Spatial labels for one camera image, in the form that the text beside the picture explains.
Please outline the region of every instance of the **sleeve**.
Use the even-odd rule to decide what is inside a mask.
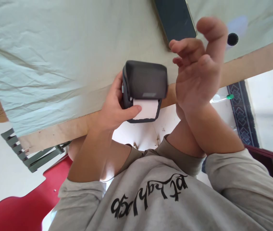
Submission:
[[[49,230],[85,230],[105,189],[106,184],[99,181],[76,183],[66,179],[59,190],[60,201]]]
[[[273,230],[273,178],[247,149],[212,154],[205,167],[214,190],[266,230]]]

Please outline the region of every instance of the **green bottle cap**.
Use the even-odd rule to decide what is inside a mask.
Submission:
[[[233,99],[233,98],[234,98],[234,95],[233,95],[233,94],[227,95],[226,98],[227,98],[227,99]]]

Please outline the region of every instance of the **red chair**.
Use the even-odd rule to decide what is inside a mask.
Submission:
[[[0,201],[0,230],[42,230],[44,217],[58,203],[58,191],[72,164],[68,156],[44,172],[46,180],[24,197]]]

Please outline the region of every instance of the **light green tablecloth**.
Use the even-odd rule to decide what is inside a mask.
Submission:
[[[273,1],[188,5],[195,23],[247,18],[246,35],[225,61],[273,42]],[[101,109],[126,60],[161,63],[174,83],[174,56],[150,0],[0,1],[0,100],[18,136]]]

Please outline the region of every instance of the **smartphone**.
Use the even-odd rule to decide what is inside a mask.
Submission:
[[[153,0],[153,3],[168,47],[173,39],[179,41],[197,36],[185,0]]]

